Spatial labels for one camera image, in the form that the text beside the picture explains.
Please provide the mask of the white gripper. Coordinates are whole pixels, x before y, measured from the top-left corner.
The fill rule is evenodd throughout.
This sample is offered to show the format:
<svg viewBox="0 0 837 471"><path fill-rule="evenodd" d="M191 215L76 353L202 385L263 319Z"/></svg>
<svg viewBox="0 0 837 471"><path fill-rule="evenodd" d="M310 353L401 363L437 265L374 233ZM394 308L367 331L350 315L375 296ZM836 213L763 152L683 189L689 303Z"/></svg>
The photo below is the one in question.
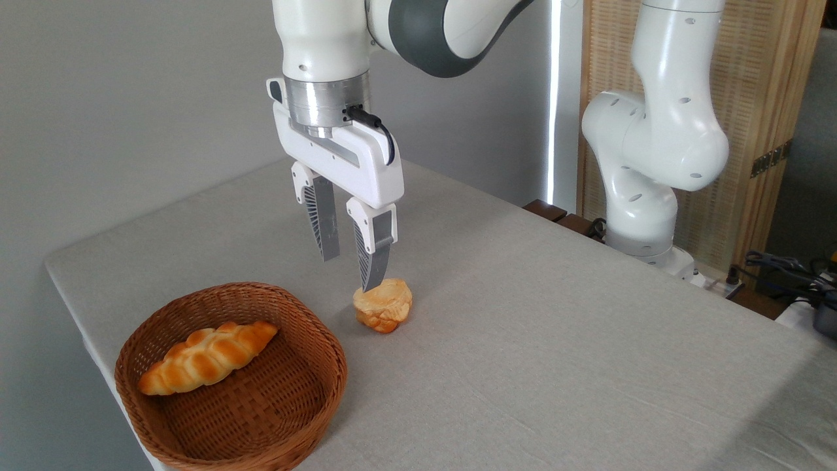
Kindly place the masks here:
<svg viewBox="0 0 837 471"><path fill-rule="evenodd" d="M284 78L269 78L266 87L274 101L281 145L298 161L291 167L296 199L305 206L322 259L340 254L335 184L353 196L347 212L354 224L362 292L378 287L385 278L390 247L398 241L396 206L389 203L400 200L405 191L400 157L386 164L388 138L358 120L332 128L329 137L311 135L290 115Z"/></svg>

